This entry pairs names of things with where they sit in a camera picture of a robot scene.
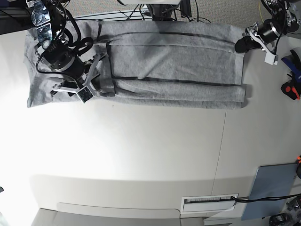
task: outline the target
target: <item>gray cloth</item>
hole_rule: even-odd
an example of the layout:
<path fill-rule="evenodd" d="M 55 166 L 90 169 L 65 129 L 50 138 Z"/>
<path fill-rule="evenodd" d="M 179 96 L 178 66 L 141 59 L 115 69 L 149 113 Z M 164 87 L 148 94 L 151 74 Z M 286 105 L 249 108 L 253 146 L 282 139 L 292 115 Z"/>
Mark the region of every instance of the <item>gray cloth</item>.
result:
<path fill-rule="evenodd" d="M 242 30 L 231 25 L 122 21 L 78 21 L 82 38 L 95 44 L 81 56 L 87 61 L 107 52 L 97 68 L 100 90 L 95 98 L 126 104 L 238 109 L 244 102 L 241 86 L 244 55 L 234 44 Z M 71 24 L 67 28 L 75 34 Z M 50 95 L 60 75 L 35 70 L 38 43 L 35 30 L 27 33 L 24 62 L 30 76 L 28 107 L 49 102 L 77 101 L 67 93 Z M 49 69 L 39 64 L 42 70 Z"/>

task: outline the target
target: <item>white table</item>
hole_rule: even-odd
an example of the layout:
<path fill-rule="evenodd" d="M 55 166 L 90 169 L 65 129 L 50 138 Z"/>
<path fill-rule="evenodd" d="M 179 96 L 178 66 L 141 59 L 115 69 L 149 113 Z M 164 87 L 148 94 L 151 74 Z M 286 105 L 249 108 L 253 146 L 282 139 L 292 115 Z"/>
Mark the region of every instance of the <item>white table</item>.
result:
<path fill-rule="evenodd" d="M 252 92 L 241 110 L 102 100 L 27 109 L 24 39 L 25 32 L 0 36 L 0 186 L 5 189 L 0 194 L 0 211 L 12 226 L 29 225 L 38 207 L 55 207 L 51 199 L 36 204 L 29 186 L 29 177 L 35 174 L 187 182 L 196 187 L 188 189 L 187 195 L 248 196 L 259 166 L 293 162 L 301 154 L 301 103 L 280 90 L 289 70 L 281 61 L 277 66 L 264 63 L 265 54 L 259 50 L 245 58 L 243 83 Z M 298 46 L 301 40 L 282 38 L 279 58 Z M 64 120 L 73 126 L 62 125 Z M 132 205 L 143 206 L 139 202 L 134 198 Z M 210 217 L 206 222 L 238 218 L 243 209 L 238 205 L 234 211 L 206 214 Z"/>

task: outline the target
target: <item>white tabletop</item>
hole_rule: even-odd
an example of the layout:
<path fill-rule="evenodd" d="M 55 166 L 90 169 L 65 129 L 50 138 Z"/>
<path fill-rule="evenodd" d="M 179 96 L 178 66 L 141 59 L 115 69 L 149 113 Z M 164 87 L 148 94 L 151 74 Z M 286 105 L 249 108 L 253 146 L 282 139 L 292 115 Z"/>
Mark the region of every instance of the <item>white tabletop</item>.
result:
<path fill-rule="evenodd" d="M 30 224 L 37 212 L 29 186 L 35 174 L 198 181 L 198 195 L 246 196 L 259 166 L 293 162 L 301 154 L 301 103 L 280 90 L 289 70 L 281 61 L 277 66 L 264 63 L 259 50 L 246 54 L 243 83 L 250 97 L 240 110 L 105 100 L 27 109 L 24 38 L 25 32 L 0 36 L 0 186 L 5 189 L 0 211 L 12 226 L 20 219 Z M 301 40 L 282 38 L 279 58 L 298 46 Z"/>

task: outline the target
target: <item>folded garment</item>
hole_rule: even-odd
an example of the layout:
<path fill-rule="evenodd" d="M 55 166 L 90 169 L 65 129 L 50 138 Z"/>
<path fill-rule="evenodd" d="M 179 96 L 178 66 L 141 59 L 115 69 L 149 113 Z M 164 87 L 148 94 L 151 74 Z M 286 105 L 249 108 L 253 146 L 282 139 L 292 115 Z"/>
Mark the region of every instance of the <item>folded garment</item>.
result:
<path fill-rule="evenodd" d="M 234 45 L 242 29 L 221 24 L 169 21 L 78 21 L 82 38 L 94 45 L 80 58 L 107 52 L 94 81 L 106 99 L 126 104 L 239 109 L 245 99 L 241 86 L 244 54 Z M 76 37 L 74 28 L 68 30 Z M 27 32 L 24 62 L 30 76 L 28 107 L 50 102 L 78 101 L 76 95 L 57 93 L 57 74 L 36 72 L 35 29 Z M 50 71 L 42 63 L 39 68 Z"/>

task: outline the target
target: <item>gray carpet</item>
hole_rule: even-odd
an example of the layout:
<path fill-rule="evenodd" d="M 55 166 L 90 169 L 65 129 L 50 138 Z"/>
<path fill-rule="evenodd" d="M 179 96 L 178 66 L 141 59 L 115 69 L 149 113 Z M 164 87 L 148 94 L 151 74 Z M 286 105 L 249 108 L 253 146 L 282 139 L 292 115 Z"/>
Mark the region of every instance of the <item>gray carpet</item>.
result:
<path fill-rule="evenodd" d="M 194 0 L 191 1 L 193 17 L 197 17 L 197 8 Z M 205 17 L 213 23 L 231 24 L 239 27 L 248 27 L 254 22 L 260 22 L 258 0 L 197 0 L 199 16 Z M 71 0 L 67 9 L 74 16 L 87 15 L 99 12 L 134 9 L 136 5 L 120 5 L 117 0 Z M 269 18 L 268 12 L 261 5 L 263 19 Z"/>

